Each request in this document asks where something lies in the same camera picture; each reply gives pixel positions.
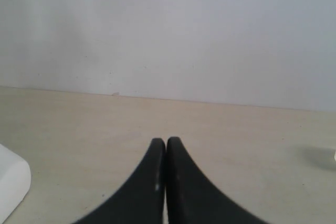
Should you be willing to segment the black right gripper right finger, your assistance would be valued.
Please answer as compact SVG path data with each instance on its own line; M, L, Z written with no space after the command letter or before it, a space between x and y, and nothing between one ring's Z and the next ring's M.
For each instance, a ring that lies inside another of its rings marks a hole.
M224 195L179 137L167 141L166 201L169 223L265 223Z

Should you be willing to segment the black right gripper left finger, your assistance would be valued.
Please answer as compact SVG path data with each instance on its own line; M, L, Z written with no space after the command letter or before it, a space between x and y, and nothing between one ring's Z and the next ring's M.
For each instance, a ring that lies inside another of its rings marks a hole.
M126 182L76 223L163 223L165 143L154 138Z

